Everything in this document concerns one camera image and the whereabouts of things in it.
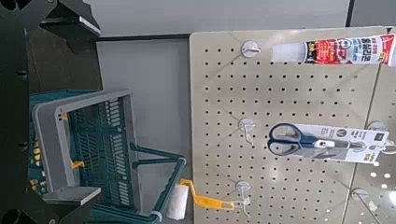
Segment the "white wall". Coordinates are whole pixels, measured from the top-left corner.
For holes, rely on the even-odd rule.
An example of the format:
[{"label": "white wall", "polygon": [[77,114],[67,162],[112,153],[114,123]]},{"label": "white wall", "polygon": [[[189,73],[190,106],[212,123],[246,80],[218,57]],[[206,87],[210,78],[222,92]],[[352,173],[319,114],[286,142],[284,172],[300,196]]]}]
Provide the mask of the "white wall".
[{"label": "white wall", "polygon": [[102,36],[120,36],[344,27],[349,0],[92,0],[91,4]]}]

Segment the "gray wall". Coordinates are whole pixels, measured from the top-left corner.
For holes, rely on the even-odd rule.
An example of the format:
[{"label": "gray wall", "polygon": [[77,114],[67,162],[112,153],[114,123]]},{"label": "gray wall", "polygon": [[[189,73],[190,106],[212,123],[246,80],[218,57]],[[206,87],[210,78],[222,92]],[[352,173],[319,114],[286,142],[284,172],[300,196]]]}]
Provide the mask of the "gray wall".
[{"label": "gray wall", "polygon": [[[139,145],[184,155],[188,165],[182,177],[191,179],[188,40],[108,42],[97,49],[104,88],[133,91]],[[145,211],[152,209],[173,167],[139,168]],[[192,223],[191,203],[187,211],[183,222]]]},{"label": "gray wall", "polygon": [[356,0],[351,26],[396,25],[395,0]]},{"label": "gray wall", "polygon": [[92,0],[102,36],[345,26],[349,0]]}]

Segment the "white tube cap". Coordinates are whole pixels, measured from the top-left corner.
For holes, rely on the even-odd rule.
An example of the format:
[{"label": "white tube cap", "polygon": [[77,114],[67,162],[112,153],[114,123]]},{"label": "white tube cap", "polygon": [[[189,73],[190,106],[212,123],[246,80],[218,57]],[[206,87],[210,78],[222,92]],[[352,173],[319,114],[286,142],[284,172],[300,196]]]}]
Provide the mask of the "white tube cap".
[{"label": "white tube cap", "polygon": [[305,43],[273,45],[274,63],[302,63],[306,55]]}]

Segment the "metal rod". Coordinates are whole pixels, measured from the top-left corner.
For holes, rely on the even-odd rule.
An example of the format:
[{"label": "metal rod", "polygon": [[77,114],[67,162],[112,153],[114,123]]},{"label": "metal rod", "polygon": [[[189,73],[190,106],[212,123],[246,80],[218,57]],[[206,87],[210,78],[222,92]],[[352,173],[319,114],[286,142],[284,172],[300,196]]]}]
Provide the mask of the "metal rod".
[{"label": "metal rod", "polygon": [[356,195],[358,195],[359,199],[361,200],[361,202],[364,204],[364,207],[366,207],[367,211],[369,211],[370,215],[372,215],[373,219],[375,219],[375,222],[377,224],[381,224],[381,222],[378,220],[378,218],[376,218],[376,216],[373,214],[372,210],[370,210],[370,207],[364,202],[363,198],[361,197],[361,195],[359,193],[356,193]]}]

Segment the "yellow roller handle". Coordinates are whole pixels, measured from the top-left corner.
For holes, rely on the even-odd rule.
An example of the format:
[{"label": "yellow roller handle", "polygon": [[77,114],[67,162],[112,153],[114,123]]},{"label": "yellow roller handle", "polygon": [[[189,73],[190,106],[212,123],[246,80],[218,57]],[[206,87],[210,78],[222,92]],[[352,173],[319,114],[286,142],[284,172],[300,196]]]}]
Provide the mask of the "yellow roller handle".
[{"label": "yellow roller handle", "polygon": [[194,199],[194,202],[204,208],[214,208],[214,209],[222,209],[222,210],[234,210],[235,205],[233,202],[225,202],[219,199],[209,198],[201,195],[197,195],[195,192],[195,187],[191,180],[180,179],[180,185],[189,186],[191,189],[191,195]]},{"label": "yellow roller handle", "polygon": [[84,161],[72,161],[72,170],[78,168],[78,167],[85,167]]}]

